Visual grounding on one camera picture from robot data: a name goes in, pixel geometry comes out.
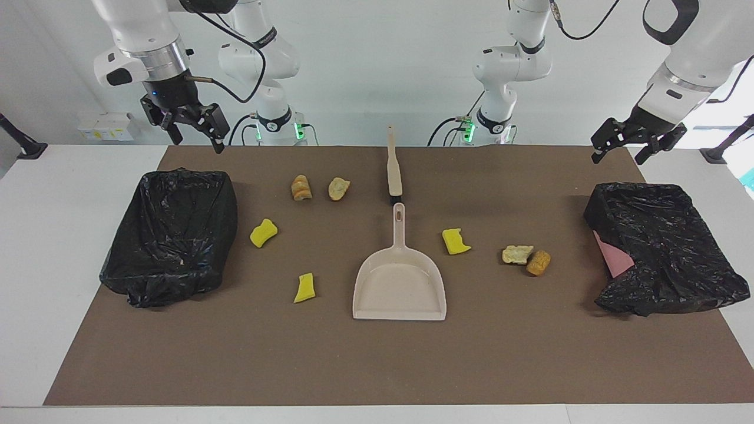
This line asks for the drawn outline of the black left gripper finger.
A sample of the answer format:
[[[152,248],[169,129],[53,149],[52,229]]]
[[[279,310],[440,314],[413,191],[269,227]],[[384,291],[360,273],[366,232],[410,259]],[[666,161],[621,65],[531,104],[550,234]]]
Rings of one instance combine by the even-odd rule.
[[[646,145],[636,153],[636,164],[642,165],[646,163],[651,156],[659,152],[669,152],[676,146],[686,132],[687,128],[684,124],[679,124],[676,128],[669,132],[664,132],[663,134],[643,131],[639,137],[643,137],[643,141],[646,142]]]
[[[593,164],[600,163],[606,153],[611,150],[624,147],[629,143],[624,134],[625,128],[625,123],[616,119],[606,119],[601,124],[600,128],[591,137],[593,146],[591,160]]]

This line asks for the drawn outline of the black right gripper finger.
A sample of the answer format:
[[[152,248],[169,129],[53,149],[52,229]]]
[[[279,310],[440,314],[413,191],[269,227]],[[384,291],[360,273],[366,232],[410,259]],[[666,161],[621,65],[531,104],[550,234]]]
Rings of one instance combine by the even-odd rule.
[[[197,112],[199,115],[194,128],[208,137],[216,154],[221,154],[224,150],[224,137],[230,131],[223,110],[218,104],[210,104],[199,105]]]
[[[183,135],[180,129],[177,128],[176,119],[172,110],[162,110],[153,103],[153,100],[149,96],[143,96],[140,99],[141,107],[147,117],[147,120],[151,126],[159,127],[162,131],[165,131],[171,139],[173,145],[180,145],[183,142]]]

